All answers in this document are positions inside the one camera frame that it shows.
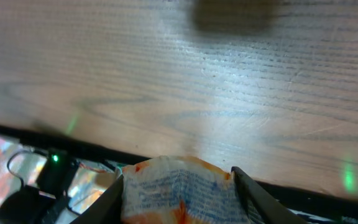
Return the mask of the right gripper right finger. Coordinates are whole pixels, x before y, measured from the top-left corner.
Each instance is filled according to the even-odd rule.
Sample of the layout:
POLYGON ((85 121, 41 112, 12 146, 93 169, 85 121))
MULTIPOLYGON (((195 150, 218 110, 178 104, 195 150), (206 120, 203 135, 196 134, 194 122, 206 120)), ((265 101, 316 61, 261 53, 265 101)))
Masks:
POLYGON ((234 183, 242 208, 248 212, 249 201, 257 210, 264 223, 269 224, 306 224, 304 219, 284 207, 254 179, 239 167, 232 167, 234 183))

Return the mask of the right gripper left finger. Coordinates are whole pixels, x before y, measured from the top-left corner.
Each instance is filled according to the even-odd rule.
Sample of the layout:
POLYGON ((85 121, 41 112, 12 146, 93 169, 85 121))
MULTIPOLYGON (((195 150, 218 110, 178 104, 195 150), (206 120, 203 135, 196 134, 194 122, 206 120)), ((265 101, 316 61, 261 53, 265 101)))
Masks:
POLYGON ((122 193, 124 178, 121 175, 104 193, 70 224, 122 224, 122 193))

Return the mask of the orange snack packet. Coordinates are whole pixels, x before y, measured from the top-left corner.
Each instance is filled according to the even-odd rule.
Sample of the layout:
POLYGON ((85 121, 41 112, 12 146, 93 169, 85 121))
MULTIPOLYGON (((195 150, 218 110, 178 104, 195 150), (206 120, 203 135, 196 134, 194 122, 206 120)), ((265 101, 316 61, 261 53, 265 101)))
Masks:
POLYGON ((195 157, 160 156, 123 168, 123 223, 248 223, 234 176, 195 157))

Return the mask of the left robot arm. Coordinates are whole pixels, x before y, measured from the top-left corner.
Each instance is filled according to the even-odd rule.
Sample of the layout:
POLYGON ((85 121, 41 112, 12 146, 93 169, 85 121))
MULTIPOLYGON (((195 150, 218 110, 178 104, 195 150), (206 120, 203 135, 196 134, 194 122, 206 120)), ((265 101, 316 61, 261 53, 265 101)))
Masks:
POLYGON ((35 153, 46 157, 35 181, 36 186, 26 184, 19 174, 9 172, 19 179, 20 188, 1 204, 1 224, 55 223, 69 204, 68 189, 79 163, 65 152, 35 153))

